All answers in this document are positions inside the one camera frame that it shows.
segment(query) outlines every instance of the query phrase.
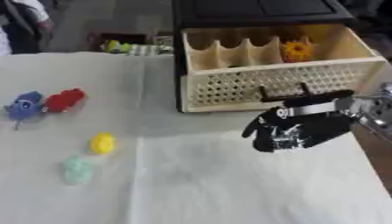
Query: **person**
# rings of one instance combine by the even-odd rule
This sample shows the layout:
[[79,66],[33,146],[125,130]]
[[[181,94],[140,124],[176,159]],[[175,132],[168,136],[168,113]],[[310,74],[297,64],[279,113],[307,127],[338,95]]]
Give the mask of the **person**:
[[39,0],[0,0],[0,55],[39,53],[53,22]]

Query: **gray floor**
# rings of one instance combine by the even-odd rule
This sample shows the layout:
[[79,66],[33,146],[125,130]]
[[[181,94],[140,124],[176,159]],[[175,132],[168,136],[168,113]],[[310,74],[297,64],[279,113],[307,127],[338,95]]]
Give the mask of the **gray floor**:
[[88,49],[89,33],[120,32],[152,35],[170,31],[171,0],[41,0],[56,26],[48,52],[78,52]]

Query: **yellow toy in box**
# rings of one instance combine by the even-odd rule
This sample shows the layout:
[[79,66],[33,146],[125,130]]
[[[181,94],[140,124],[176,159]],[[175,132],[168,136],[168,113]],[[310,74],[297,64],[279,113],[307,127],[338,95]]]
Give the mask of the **yellow toy in box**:
[[311,60],[313,44],[307,37],[300,41],[288,41],[282,44],[282,56],[286,63],[296,63]]
[[95,154],[108,154],[115,148],[115,138],[109,133],[98,133],[90,140],[90,150]]

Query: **white cloth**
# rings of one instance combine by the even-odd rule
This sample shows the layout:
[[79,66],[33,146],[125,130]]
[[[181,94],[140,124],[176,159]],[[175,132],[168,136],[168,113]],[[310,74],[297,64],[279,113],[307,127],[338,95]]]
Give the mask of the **white cloth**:
[[[36,18],[37,22],[46,21],[49,15],[45,11],[44,5],[39,0],[11,0],[14,3],[25,4],[29,6],[31,14]],[[7,33],[0,27],[0,56],[9,55],[12,53],[10,42]]]
[[[172,57],[70,53],[2,57],[0,102],[79,87],[79,110],[0,122],[0,221],[7,224],[390,224],[392,201],[352,134],[261,153],[240,137],[257,113],[180,114]],[[111,132],[93,180],[60,163]]]

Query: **yellow object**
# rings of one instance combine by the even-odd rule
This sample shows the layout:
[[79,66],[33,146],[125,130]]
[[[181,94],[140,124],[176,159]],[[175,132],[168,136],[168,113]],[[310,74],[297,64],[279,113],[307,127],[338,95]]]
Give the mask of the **yellow object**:
[[98,133],[90,140],[90,150],[95,154],[108,154],[115,148],[115,138],[109,133]]
[[294,63],[308,61],[312,57],[313,46],[304,41],[291,41],[282,44],[283,59],[285,62]]
[[131,46],[128,43],[121,44],[117,40],[108,40],[103,45],[103,51],[105,53],[127,53],[130,51]]

